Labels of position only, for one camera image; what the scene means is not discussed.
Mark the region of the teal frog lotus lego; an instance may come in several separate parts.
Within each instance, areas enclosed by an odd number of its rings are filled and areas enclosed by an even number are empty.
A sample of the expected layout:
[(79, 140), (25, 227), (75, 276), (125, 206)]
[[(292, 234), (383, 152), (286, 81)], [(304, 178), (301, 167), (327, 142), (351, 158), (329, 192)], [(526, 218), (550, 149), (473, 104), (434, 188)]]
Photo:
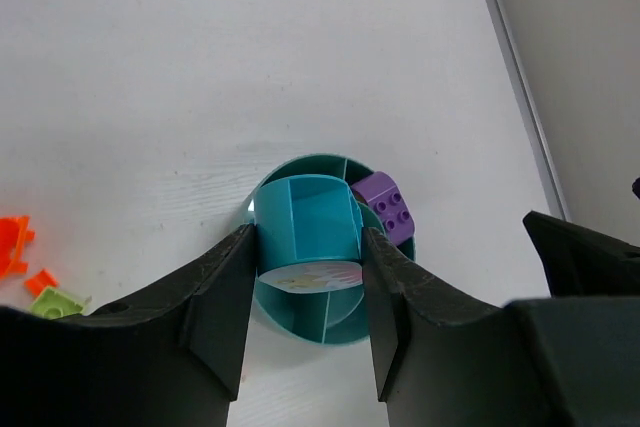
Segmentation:
[(344, 180), (285, 177), (263, 185), (253, 206), (260, 282), (292, 294), (362, 284), (362, 213)]

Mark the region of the purple curved lego brick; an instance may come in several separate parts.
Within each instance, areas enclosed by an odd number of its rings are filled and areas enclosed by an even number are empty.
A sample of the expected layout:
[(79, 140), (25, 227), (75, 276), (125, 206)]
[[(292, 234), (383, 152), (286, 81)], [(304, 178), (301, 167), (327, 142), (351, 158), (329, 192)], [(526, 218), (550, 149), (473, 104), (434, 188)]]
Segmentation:
[(388, 174), (376, 171), (352, 184), (351, 188), (376, 214), (394, 245), (399, 246), (414, 235), (414, 219), (399, 187)]

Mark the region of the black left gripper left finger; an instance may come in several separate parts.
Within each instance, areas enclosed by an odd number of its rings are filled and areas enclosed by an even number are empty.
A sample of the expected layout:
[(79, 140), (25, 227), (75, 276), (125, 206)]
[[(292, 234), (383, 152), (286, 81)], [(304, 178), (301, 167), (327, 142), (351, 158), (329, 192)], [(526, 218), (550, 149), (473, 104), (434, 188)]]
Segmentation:
[(245, 224), (89, 315), (1, 310), (5, 426), (223, 426), (239, 392), (255, 281)]

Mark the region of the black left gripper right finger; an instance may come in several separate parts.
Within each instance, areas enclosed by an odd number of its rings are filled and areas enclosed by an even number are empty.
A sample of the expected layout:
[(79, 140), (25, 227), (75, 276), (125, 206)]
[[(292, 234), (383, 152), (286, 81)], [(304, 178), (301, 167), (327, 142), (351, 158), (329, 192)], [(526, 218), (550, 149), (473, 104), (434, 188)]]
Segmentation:
[(377, 395), (393, 426), (635, 426), (639, 295), (496, 307), (363, 234)]

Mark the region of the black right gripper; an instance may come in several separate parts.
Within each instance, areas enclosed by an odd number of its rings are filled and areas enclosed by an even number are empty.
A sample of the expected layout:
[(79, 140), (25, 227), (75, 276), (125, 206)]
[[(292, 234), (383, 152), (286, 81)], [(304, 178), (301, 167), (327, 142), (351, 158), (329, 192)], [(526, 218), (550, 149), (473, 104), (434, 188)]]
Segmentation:
[(553, 297), (639, 295), (637, 246), (534, 211), (523, 224)]

